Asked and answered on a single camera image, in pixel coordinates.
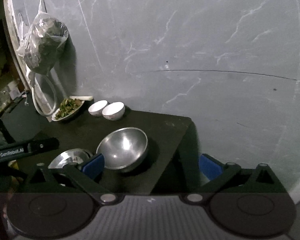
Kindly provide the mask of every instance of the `blue gripper pad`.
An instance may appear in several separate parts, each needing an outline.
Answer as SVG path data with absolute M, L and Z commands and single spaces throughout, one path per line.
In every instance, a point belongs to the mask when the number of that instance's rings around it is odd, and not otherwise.
M 103 171 L 104 167 L 105 158 L 100 154 L 91 157 L 88 163 L 82 167 L 81 171 L 90 179 L 94 180 Z
M 223 173 L 223 167 L 205 155 L 199 157 L 199 169 L 209 179 L 213 180 Z

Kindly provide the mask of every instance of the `black circular disc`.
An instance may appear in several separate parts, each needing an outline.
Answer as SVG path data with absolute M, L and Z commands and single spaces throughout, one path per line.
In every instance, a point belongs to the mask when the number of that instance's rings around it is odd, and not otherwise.
M 90 222 L 94 204 L 88 194 L 15 193 L 7 216 L 13 228 L 25 237 L 54 239 L 71 235 Z
M 288 193 L 217 193 L 210 213 L 227 230 L 248 237 L 270 237 L 290 229 L 295 205 Z

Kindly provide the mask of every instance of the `white cable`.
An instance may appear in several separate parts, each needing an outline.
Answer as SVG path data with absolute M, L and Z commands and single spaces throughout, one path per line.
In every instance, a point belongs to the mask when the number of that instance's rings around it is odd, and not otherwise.
M 45 80 L 47 81 L 48 85 L 50 86 L 51 90 L 52 90 L 52 93 L 53 93 L 53 97 L 54 97 L 54 105 L 53 105 L 53 109 L 48 113 L 48 114 L 45 114 L 44 112 L 42 112 L 38 105 L 37 105 L 37 101 L 35 100 L 35 93 L 34 93 L 34 88 L 35 88 L 35 85 L 33 85 L 31 87 L 31 92 L 32 92 L 32 100 L 33 100 L 33 104 L 34 104 L 34 107 L 35 109 L 37 110 L 37 112 L 42 115 L 42 116 L 50 116 L 52 115 L 56 108 L 57 108 L 57 92 L 56 92 L 56 89 L 54 87 L 54 85 L 52 84 L 52 82 L 50 81 L 50 79 L 47 77 L 47 76 L 44 76 Z

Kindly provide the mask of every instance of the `tabletop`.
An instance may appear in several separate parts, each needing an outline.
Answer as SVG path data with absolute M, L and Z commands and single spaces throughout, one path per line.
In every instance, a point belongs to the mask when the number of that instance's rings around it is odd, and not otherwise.
M 69 149 L 82 148 L 95 153 L 99 143 L 109 133 L 124 127 L 137 127 L 146 133 L 149 140 L 145 161 L 127 174 L 104 169 L 98 183 L 112 192 L 149 194 L 174 157 L 191 124 L 189 117 L 130 109 L 122 119 L 109 121 L 90 115 L 85 108 L 75 119 L 66 123 L 52 122 L 35 136 L 34 139 L 56 137 L 60 142 L 58 150 L 20 159 L 18 166 L 21 171 L 29 173 L 36 163 L 48 166 L 57 155 Z

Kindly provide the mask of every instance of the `table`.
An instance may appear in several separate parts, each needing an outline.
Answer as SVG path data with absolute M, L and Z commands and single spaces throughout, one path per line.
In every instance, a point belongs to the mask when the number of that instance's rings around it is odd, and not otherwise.
M 101 140 L 109 133 L 124 127 L 137 127 L 149 139 L 145 161 L 128 174 L 105 169 L 98 183 L 115 193 L 149 194 L 187 190 L 184 188 L 185 177 L 177 148 L 193 124 L 189 117 L 127 109 L 121 120 L 109 121 L 103 117 L 93 117 L 86 108 L 80 109 L 75 119 L 67 123 L 52 122 L 35 136 L 34 139 L 56 137 L 60 147 L 58 150 L 18 160 L 19 169 L 29 173 L 36 163 L 48 166 L 61 152 L 73 148 L 95 153 Z

